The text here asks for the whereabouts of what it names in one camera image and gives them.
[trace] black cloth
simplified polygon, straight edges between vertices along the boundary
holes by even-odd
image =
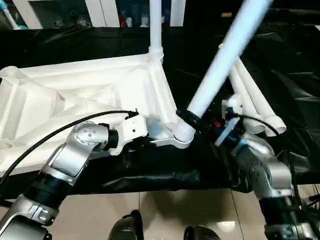
[[[222,42],[228,26],[170,27],[163,30],[163,69],[178,108],[188,106]],[[147,53],[146,28],[20,30],[1,33],[0,69]],[[279,159],[294,162],[299,184],[320,182],[320,31],[314,26],[264,23],[241,59],[287,126],[282,137],[265,137]],[[233,94],[229,81],[210,106]],[[6,198],[15,198],[36,172],[10,177]],[[233,188],[248,192],[242,172],[226,149],[199,134],[187,149],[146,147],[89,162],[72,194]]]

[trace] white tube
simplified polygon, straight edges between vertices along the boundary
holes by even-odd
[[[259,87],[251,77],[240,58],[238,58],[234,65],[257,112],[261,115],[261,117],[263,117],[264,121],[274,127],[279,134],[285,132],[287,130],[285,123],[272,110],[265,96],[260,91]],[[275,133],[268,127],[265,128],[265,134],[268,137],[275,136]]]
[[[150,0],[150,47],[149,59],[162,59],[164,51],[161,44],[162,12],[161,0]]]
[[[15,20],[13,19],[13,17],[11,16],[9,10],[8,10],[7,8],[4,8],[4,9],[2,9],[2,10],[3,10],[3,13],[4,13],[4,15],[6,16],[6,18],[9,20],[12,28],[13,28],[14,30],[19,29],[19,26],[16,24],[16,21],[15,21]]]
[[[234,66],[231,68],[229,78],[234,93],[241,96],[243,114],[263,121],[263,118],[257,113],[246,87]],[[243,125],[245,130],[252,134],[259,134],[265,130],[264,124],[251,119],[244,119]]]
[[[215,55],[213,62],[187,108],[189,111],[200,118],[202,117],[225,82],[234,61],[241,55],[256,31],[271,2],[272,0],[246,0],[242,4],[223,40],[224,45]],[[181,120],[177,124],[173,134],[179,141],[189,142],[195,132],[191,126]]]

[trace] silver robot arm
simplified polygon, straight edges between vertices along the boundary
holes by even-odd
[[[43,226],[50,226],[59,207],[87,166],[90,155],[102,150],[121,153],[125,144],[148,134],[141,115],[109,129],[107,124],[82,122],[73,127],[39,171],[29,189],[21,194],[0,220],[0,240],[50,240]]]
[[[263,139],[245,133],[233,156],[244,169],[259,200],[269,240],[317,240],[306,213],[294,196],[292,176]]]

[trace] glossy floor tile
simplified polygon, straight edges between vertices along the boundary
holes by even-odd
[[[117,220],[139,207],[139,193],[75,195],[61,205],[54,240],[104,240]]]
[[[299,186],[302,199],[315,192],[312,185]],[[69,196],[48,229],[54,240],[106,240],[115,222],[138,208],[145,240],[182,240],[185,228],[195,225],[222,240],[266,240],[254,193],[229,189]],[[0,217],[5,212],[0,208]]]
[[[141,192],[146,240],[182,240],[187,226],[203,225],[222,240],[242,240],[229,189]]]
[[[232,191],[236,211],[244,240],[267,240],[265,218],[260,210],[259,201],[253,192]]]

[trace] black wire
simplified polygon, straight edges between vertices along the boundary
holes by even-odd
[[[266,125],[269,129],[271,129],[277,137],[280,136],[280,133],[273,126],[271,126],[269,123],[267,123],[267,122],[265,122],[263,120],[257,119],[257,118],[252,117],[252,116],[244,115],[244,114],[237,114],[237,113],[234,113],[234,112],[231,113],[231,115],[233,115],[235,117],[242,118],[242,119],[251,119],[251,120],[257,121],[259,123],[262,123],[262,124]],[[301,197],[300,197],[300,194],[299,194],[298,184],[297,184],[297,180],[296,180],[296,170],[295,170],[294,164],[291,161],[290,152],[288,153],[288,163],[289,163],[289,168],[290,168],[290,172],[291,172],[291,175],[292,175],[292,179],[291,180],[292,180],[292,186],[293,186],[293,190],[294,190],[294,196],[296,197],[296,199],[298,201],[298,204],[301,206],[302,205],[302,200],[301,200]]]
[[[319,203],[319,201],[320,201],[320,199],[314,200],[313,202],[309,203],[309,204],[307,205],[307,207],[310,208],[310,207],[312,207],[313,205]]]
[[[317,198],[319,197],[319,195],[318,195],[318,189],[317,189],[317,187],[316,187],[315,184],[312,184],[312,188],[313,188],[314,195],[309,197],[309,200],[311,201],[311,203],[307,204],[307,208],[310,208],[310,207],[312,207],[314,204],[316,204],[316,203],[317,203],[317,200],[318,200]]]
[[[316,194],[319,196],[319,191],[318,191],[318,188],[317,188],[317,185],[316,184],[313,184],[314,187],[315,187],[315,191],[316,191]],[[319,209],[319,201],[315,201],[315,203],[318,203],[317,205],[315,205],[314,207],[317,209]]]
[[[6,170],[6,172],[4,173],[3,177],[0,180],[0,205],[2,204],[1,202],[3,202],[3,206],[7,207],[5,205],[10,205],[10,201],[5,201],[2,199],[2,192],[4,190],[4,186],[6,184],[6,182],[9,179],[9,175],[12,173],[12,171],[16,168],[16,166],[26,157],[28,156],[33,150],[35,150],[37,147],[39,147],[41,144],[43,144],[44,142],[46,142],[47,140],[49,140],[50,138],[52,138],[53,136],[57,135],[58,133],[74,126],[77,125],[79,123],[82,123],[86,120],[89,119],[93,119],[99,116],[103,116],[103,115],[109,115],[109,114],[136,114],[136,112],[134,111],[126,111],[126,110],[114,110],[114,111],[103,111],[103,112],[99,112],[99,113],[95,113],[83,118],[80,118],[76,121],[73,121],[63,127],[60,127],[59,129],[55,130],[54,132],[48,134],[47,136],[45,136],[44,138],[42,138],[41,140],[39,140],[38,142],[36,142],[34,145],[32,145],[28,150],[26,150],[20,157],[18,157],[14,163]]]
[[[319,194],[319,191],[318,191],[318,185],[315,184],[315,189],[316,189],[316,193]],[[318,201],[318,204],[317,204],[317,209],[320,210],[320,202]]]
[[[279,133],[273,126],[271,126],[269,123],[267,123],[267,122],[265,122],[265,121],[263,121],[263,120],[260,120],[260,119],[258,119],[258,118],[255,118],[255,117],[253,117],[253,116],[244,115],[244,114],[234,113],[234,115],[235,115],[236,117],[239,117],[239,118],[242,118],[242,119],[251,119],[251,120],[255,120],[255,121],[259,122],[259,123],[262,123],[262,124],[266,125],[269,129],[271,129],[272,132],[274,132],[274,134],[275,134],[276,136],[280,136],[280,133]]]

